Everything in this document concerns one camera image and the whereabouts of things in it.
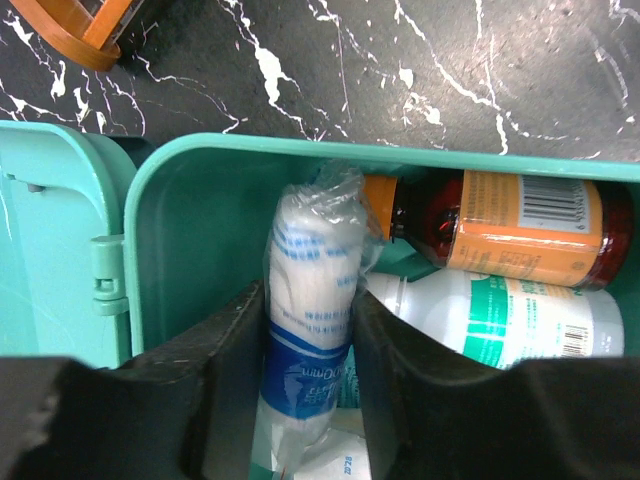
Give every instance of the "teal plastic container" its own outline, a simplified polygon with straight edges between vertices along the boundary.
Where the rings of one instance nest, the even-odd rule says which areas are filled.
[[[447,167],[618,180],[640,205],[640,165],[631,163],[196,134],[136,171],[106,137],[1,121],[0,354],[115,367],[170,340],[262,277],[282,189],[330,158],[403,176]],[[609,287],[629,354],[640,353],[635,238]],[[402,242],[379,267],[414,278],[433,269]]]

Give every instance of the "barcode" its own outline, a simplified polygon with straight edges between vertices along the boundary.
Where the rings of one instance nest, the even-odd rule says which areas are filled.
[[[520,176],[518,226],[589,233],[589,192],[582,180]]]
[[[589,354],[589,330],[575,325],[566,325],[561,357],[586,357]]]

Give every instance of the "white plastic bottle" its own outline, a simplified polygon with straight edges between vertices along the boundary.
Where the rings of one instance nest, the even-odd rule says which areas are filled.
[[[351,303],[360,278],[367,212],[362,175],[327,171],[327,182],[289,187],[268,245],[269,337],[255,449],[291,478],[307,447],[326,432],[351,344]]]
[[[621,356],[613,297],[527,280],[443,269],[413,283],[372,273],[369,291],[391,312],[452,350],[508,368],[525,358]]]

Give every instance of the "countertop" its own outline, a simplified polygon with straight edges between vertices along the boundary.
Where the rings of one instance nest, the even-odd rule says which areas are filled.
[[[0,118],[640,159],[640,0],[182,0],[106,74],[0,7]]]

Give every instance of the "white bottle label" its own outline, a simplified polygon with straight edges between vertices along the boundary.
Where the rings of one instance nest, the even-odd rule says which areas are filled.
[[[269,342],[261,394],[306,420],[331,411],[351,343],[361,244],[279,221],[269,255]]]
[[[578,289],[497,276],[471,276],[463,354],[497,368],[525,358],[586,357],[594,327]]]

